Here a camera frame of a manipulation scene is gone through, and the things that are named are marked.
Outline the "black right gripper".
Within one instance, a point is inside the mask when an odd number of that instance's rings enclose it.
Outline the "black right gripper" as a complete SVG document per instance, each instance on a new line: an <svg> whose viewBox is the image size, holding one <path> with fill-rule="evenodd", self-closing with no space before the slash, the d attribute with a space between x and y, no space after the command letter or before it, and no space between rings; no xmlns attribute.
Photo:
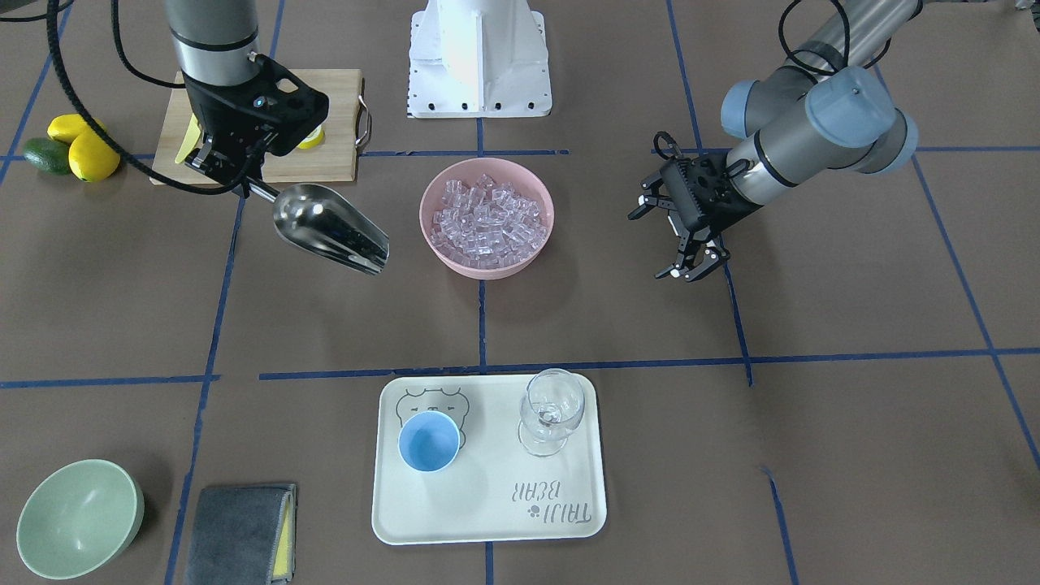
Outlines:
<svg viewBox="0 0 1040 585"><path fill-rule="evenodd" d="M326 93L312 88L282 63L261 54L258 73L244 83L219 86L184 78L193 115L203 131L201 144L184 166L204 176L223 176L222 193L250 197L260 178L264 156L285 156L328 115Z"/></svg>

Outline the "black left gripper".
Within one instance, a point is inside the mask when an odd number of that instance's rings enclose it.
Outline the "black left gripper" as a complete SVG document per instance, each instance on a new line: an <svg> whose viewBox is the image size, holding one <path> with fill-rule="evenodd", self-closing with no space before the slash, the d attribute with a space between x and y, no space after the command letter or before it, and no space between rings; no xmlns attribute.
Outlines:
<svg viewBox="0 0 1040 585"><path fill-rule="evenodd" d="M698 256L701 243L712 240L761 208L736 188L726 159L724 154L672 157L658 171L643 178L646 204L650 205L654 197L653 205L675 211L687 232L678 237L674 260L655 274L656 280L671 276L691 283L725 266L730 259L728 249L724 245L706 244Z"/></svg>

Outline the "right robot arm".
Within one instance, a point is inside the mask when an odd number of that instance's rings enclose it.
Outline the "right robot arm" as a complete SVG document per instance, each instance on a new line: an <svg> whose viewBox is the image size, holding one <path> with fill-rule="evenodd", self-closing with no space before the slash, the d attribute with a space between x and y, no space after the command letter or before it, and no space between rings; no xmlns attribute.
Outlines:
<svg viewBox="0 0 1040 585"><path fill-rule="evenodd" d="M278 192L262 180L265 155L289 154L324 121L328 96L271 56L257 52L258 18L253 1L166 2L172 45L190 107L203 130L203 144L190 152L187 163L215 181L215 188L197 188L163 175L109 136L68 80L57 12L59 4L49 1L44 14L49 52L68 101L86 126L70 152L82 150L101 162L97 170L71 162L71 170L83 181L107 177L126 163L172 188L196 195L235 192L275 203L317 197L317 185L312 183Z"/></svg>

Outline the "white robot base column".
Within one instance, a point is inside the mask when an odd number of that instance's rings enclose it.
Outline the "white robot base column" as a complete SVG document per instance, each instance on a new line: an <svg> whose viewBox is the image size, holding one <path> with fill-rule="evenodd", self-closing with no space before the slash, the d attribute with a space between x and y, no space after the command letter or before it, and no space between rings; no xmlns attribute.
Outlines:
<svg viewBox="0 0 1040 585"><path fill-rule="evenodd" d="M527 1L428 1L412 14L409 33L410 118L553 111L545 19Z"/></svg>

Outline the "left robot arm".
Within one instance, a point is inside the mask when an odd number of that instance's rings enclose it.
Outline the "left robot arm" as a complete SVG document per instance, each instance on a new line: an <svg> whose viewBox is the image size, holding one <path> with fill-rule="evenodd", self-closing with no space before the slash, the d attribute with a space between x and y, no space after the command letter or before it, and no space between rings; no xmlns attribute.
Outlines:
<svg viewBox="0 0 1040 585"><path fill-rule="evenodd" d="M804 43L781 41L785 60L766 79L735 83L721 125L738 139L724 153L684 154L658 131L660 170L643 179L631 221L665 210L676 258L660 273L703 279L730 259L722 233L822 171L884 174L914 155L920 130L872 67L922 1L836 1L835 16Z"/></svg>

